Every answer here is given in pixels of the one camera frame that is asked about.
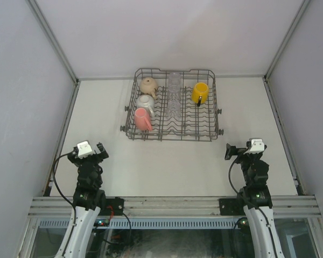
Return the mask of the pink ceramic cup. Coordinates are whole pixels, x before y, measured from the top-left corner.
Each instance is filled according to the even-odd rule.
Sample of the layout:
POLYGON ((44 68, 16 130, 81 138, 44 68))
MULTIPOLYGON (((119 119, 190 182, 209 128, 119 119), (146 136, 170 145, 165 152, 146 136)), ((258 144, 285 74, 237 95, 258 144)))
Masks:
POLYGON ((141 131, 152 131, 151 119, 149 113, 143 108, 136 109, 134 114, 136 127, 141 131))

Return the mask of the yellow mug black handle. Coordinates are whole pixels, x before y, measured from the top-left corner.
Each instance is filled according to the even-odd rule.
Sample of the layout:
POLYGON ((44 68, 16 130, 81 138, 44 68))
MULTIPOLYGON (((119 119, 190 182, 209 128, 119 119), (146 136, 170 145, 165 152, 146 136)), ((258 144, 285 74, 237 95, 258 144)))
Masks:
POLYGON ((209 95, 209 86, 203 82, 197 83, 192 91, 192 101, 200 107, 201 104, 205 103, 209 95))

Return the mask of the grey wire dish rack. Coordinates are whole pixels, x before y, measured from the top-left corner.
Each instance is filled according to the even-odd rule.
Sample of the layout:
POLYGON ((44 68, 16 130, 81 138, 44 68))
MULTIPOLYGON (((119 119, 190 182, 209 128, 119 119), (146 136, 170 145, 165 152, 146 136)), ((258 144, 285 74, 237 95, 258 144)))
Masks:
POLYGON ((125 124, 120 130, 131 140, 183 140, 213 141, 224 131, 219 127, 221 109, 217 106, 215 74, 209 69, 162 70, 139 68, 134 75, 125 124), (144 79, 157 82, 156 100, 151 118, 152 131, 141 131, 134 121, 139 88, 144 79), (203 104, 192 101, 192 91, 197 83, 209 87, 209 95, 203 104))

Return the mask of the beige ceramic mug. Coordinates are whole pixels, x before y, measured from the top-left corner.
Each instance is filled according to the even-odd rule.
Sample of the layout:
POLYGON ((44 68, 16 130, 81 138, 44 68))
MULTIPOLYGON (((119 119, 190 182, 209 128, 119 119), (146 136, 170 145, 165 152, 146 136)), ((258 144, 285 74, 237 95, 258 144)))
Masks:
POLYGON ((142 79, 139 89, 141 93, 150 95, 154 100, 157 99, 157 90, 158 90, 158 84, 157 81, 154 78, 146 77, 142 79))

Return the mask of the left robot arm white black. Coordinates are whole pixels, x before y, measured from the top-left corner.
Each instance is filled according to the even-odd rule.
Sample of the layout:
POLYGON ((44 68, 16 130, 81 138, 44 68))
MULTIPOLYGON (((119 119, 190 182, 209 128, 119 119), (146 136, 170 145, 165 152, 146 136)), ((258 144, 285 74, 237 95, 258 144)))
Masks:
POLYGON ((94 222, 106 203, 105 192, 101 190, 103 169, 100 163, 109 157, 102 143, 97 153, 89 141, 78 143, 71 152, 60 155, 52 165, 54 185, 61 197, 71 205, 70 222, 56 257, 85 257, 94 222), (70 201, 60 190, 55 178, 55 166, 61 157, 78 168, 78 177, 73 200, 70 201))

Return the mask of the clear glass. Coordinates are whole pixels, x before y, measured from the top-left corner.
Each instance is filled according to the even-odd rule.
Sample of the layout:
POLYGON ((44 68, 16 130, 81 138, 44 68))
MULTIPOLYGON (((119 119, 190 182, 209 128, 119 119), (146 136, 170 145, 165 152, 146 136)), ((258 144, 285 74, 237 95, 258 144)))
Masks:
POLYGON ((171 85, 167 89, 167 100, 180 102, 181 100, 181 88, 177 85, 171 85))
POLYGON ((171 101, 167 103, 166 115, 168 117, 181 117, 181 104, 177 101, 171 101))
POLYGON ((181 87, 181 74, 177 72, 171 72, 168 75, 167 86, 169 88, 180 88, 181 87))

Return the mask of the white speckled ceramic mug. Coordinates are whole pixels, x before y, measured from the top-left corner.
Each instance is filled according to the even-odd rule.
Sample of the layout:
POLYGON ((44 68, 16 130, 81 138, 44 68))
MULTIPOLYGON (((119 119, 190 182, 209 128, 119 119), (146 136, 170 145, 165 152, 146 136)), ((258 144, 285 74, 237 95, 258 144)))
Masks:
POLYGON ((137 98, 136 108, 144 108, 152 118, 155 117, 155 100, 150 95, 141 95, 137 98))

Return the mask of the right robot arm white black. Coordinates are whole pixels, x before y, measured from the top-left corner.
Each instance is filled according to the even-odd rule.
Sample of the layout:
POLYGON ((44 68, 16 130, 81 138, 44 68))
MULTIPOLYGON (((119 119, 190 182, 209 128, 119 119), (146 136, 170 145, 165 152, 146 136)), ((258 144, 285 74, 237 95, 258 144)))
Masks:
POLYGON ((244 148, 226 144, 224 159, 235 158, 228 169, 228 181, 248 220, 255 257, 284 257, 267 185, 269 164, 262 160, 265 150, 266 145, 261 138, 250 139, 244 148), (234 187, 231 179, 235 164, 241 166, 245 181, 240 190, 234 187))

